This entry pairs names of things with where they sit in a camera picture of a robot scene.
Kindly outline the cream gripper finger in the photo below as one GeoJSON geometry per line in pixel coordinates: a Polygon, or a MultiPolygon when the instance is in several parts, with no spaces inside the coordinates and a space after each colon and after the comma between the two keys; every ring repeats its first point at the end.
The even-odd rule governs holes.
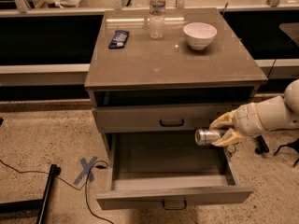
{"type": "Polygon", "coordinates": [[[216,118],[209,126],[210,129],[220,129],[223,127],[232,127],[234,125],[233,117],[235,112],[226,112],[223,115],[216,118]]]}
{"type": "Polygon", "coordinates": [[[235,145],[243,139],[243,135],[237,130],[230,128],[220,139],[212,143],[215,147],[228,147],[230,145],[235,145]]]}

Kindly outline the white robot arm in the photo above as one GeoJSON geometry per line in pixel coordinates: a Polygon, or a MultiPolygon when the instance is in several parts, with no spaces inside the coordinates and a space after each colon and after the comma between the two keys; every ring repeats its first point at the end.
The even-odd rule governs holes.
{"type": "Polygon", "coordinates": [[[239,143],[245,136],[257,137],[275,130],[299,128],[299,80],[288,85],[284,96],[264,100],[259,103],[241,105],[226,112],[211,124],[211,129],[228,131],[213,142],[216,147],[227,147],[239,143]]]}

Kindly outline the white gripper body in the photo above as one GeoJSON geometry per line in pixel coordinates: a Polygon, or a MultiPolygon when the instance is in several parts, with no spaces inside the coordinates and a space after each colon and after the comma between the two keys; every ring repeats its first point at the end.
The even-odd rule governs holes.
{"type": "Polygon", "coordinates": [[[241,105],[234,111],[235,129],[243,135],[256,137],[264,132],[256,103],[241,105]]]}

